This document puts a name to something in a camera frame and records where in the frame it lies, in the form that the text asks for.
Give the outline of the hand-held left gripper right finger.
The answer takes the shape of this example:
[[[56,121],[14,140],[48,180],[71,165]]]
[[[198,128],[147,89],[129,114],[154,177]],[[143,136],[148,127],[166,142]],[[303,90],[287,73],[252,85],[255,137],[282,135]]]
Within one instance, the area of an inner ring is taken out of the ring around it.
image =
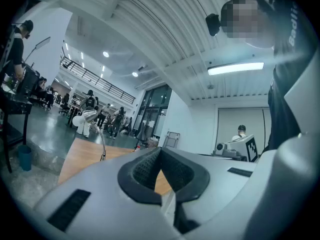
[[[161,170],[175,194],[174,227],[182,234],[203,225],[244,187],[256,163],[190,153],[160,151]]]

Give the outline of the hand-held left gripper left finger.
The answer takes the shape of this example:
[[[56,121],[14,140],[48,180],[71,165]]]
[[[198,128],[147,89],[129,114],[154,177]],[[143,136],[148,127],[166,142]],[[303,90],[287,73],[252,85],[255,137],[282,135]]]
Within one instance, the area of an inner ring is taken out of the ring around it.
[[[118,183],[120,168],[150,154],[144,149],[94,163],[49,191],[35,205],[34,211],[50,225],[58,225],[55,215],[63,203],[77,191],[89,192],[79,211],[69,218],[62,236],[71,240],[175,240],[181,234],[168,222],[156,204],[142,204],[131,199]]]

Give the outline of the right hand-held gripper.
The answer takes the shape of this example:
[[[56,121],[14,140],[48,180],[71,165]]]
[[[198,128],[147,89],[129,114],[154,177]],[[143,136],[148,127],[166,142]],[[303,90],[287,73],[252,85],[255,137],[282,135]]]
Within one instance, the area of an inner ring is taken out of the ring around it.
[[[255,162],[259,157],[253,134],[228,142],[218,143],[212,154],[243,162]]]

